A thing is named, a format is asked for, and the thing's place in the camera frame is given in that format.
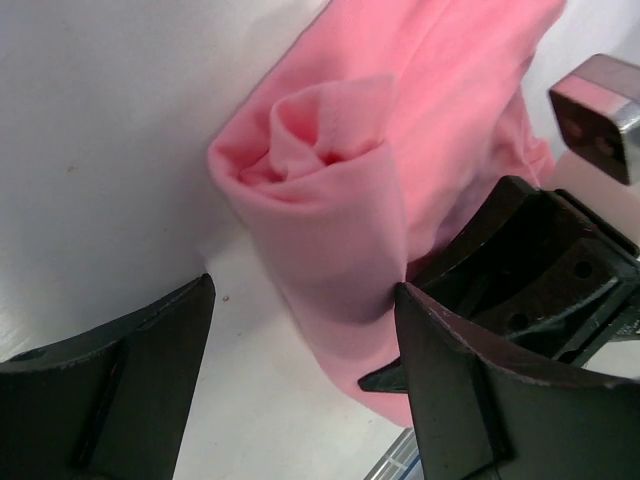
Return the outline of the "pink t shirt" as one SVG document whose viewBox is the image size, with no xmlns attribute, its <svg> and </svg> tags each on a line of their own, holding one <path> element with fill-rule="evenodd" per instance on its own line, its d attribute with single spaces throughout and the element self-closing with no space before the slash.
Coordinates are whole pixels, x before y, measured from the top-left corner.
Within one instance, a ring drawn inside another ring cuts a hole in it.
<svg viewBox="0 0 640 480">
<path fill-rule="evenodd" d="M 561 1 L 333 1 L 214 139 L 212 177 L 329 379 L 393 423 L 365 375 L 398 357 L 393 290 L 497 181 L 553 169 L 521 82 Z"/>
</svg>

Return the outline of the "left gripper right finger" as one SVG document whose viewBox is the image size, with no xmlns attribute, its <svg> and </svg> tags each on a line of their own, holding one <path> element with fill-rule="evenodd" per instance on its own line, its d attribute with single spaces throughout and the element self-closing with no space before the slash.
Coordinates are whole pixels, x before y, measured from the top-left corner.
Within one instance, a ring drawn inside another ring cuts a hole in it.
<svg viewBox="0 0 640 480">
<path fill-rule="evenodd" d="M 547 359 L 395 290 L 401 363 L 428 479 L 635 479 L 639 384 Z"/>
</svg>

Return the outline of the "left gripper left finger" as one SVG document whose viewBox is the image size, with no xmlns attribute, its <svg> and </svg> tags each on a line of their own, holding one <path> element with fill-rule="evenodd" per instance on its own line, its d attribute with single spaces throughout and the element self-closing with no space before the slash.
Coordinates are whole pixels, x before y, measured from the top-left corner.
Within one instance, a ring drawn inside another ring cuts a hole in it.
<svg viewBox="0 0 640 480">
<path fill-rule="evenodd" d="M 2 478 L 172 478 L 214 303 L 204 274 L 2 362 Z"/>
</svg>

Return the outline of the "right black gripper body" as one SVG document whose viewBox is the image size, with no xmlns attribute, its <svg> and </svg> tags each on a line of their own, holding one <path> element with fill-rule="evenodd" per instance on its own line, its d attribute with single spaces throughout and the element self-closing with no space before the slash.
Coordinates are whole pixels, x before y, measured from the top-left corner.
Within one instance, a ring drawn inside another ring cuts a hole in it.
<svg viewBox="0 0 640 480">
<path fill-rule="evenodd" d="M 410 281 L 494 335 L 571 364 L 630 303 L 638 252 L 568 192 L 505 176 Z"/>
</svg>

